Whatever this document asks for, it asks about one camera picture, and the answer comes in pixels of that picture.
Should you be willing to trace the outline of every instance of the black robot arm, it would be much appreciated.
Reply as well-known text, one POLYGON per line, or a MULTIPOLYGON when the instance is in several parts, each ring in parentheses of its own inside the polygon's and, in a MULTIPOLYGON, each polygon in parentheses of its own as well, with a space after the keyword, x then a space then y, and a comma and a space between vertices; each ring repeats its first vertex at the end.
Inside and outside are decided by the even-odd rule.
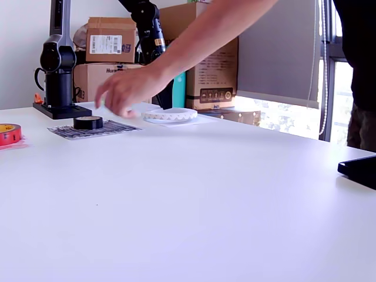
MULTIPOLYGON (((147 65, 166 50, 159 23, 159 10, 148 0, 120 2, 136 22, 144 63, 147 65)), ((69 37, 70 9, 71 0, 51 0, 50 36, 43 45, 41 68, 35 74, 37 78, 40 69, 46 73, 46 87, 44 103, 34 103, 33 106, 52 119, 92 115, 91 110, 72 102, 72 72, 76 65, 76 55, 69 37)), ((173 81, 157 95, 159 105, 164 109, 172 108, 172 88, 173 81)))
MULTIPOLYGON (((165 39, 159 22, 159 10, 149 0, 119 0, 130 12, 137 26, 143 63, 150 64, 166 51, 165 39)), ((163 109, 172 108, 173 81, 157 95, 163 109)))

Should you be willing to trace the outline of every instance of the black device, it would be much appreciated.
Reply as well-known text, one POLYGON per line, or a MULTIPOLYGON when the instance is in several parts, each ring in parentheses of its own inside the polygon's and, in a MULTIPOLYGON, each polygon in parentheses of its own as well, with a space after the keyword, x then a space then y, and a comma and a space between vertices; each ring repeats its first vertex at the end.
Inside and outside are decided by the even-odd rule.
MULTIPOLYGON (((165 39, 159 21, 159 10, 149 0, 119 0, 136 23, 142 62, 150 64, 166 51, 165 39)), ((172 108, 172 80, 156 97, 164 110, 172 108)))
MULTIPOLYGON (((119 0, 131 13, 139 33, 143 63, 150 64, 166 51, 159 22, 159 10, 148 0, 119 0)), ((73 76, 76 54, 69 36, 71 0, 51 0, 50 37, 43 45, 41 68, 35 72, 37 86, 45 91, 43 104, 33 107, 52 119, 91 116, 92 111, 73 103, 73 76), (38 72, 44 71, 45 89, 38 83, 38 72)), ((157 95, 163 109, 172 108, 173 81, 157 95)))
POLYGON ((92 111, 73 103, 73 68, 76 55, 69 36, 71 0, 52 0, 49 38, 43 45, 41 68, 45 77, 45 101, 33 107, 52 119, 69 119, 91 116, 92 111))
POLYGON ((376 156, 342 162, 338 172, 350 180, 376 190, 376 156))

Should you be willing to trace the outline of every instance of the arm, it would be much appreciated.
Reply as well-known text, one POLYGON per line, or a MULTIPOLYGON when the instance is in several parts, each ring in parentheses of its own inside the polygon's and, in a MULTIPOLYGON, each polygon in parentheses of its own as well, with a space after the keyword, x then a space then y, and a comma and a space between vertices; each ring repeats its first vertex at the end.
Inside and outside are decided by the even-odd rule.
POLYGON ((150 65, 118 72, 98 88, 96 106, 106 95, 105 105, 116 115, 128 118, 133 103, 151 98, 177 75, 239 36, 259 20, 278 0, 214 0, 150 65))

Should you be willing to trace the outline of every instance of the hand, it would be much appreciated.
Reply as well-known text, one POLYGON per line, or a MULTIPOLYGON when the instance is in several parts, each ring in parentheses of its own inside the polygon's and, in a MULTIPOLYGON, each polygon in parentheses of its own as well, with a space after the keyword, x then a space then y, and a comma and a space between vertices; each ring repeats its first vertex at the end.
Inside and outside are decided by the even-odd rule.
POLYGON ((105 106, 111 112, 132 118, 135 115, 129 110, 132 104, 154 97, 172 80, 162 73, 154 64, 118 71, 98 87, 95 106, 99 108, 101 97, 105 94, 105 106))

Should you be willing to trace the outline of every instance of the black electrical tape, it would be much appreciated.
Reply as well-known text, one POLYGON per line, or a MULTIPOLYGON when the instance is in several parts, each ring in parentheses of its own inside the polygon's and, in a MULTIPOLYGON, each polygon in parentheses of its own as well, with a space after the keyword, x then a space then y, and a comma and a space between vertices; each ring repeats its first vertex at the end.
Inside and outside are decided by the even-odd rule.
POLYGON ((103 127, 103 119, 100 116, 82 116, 73 119, 75 129, 98 129, 103 127))

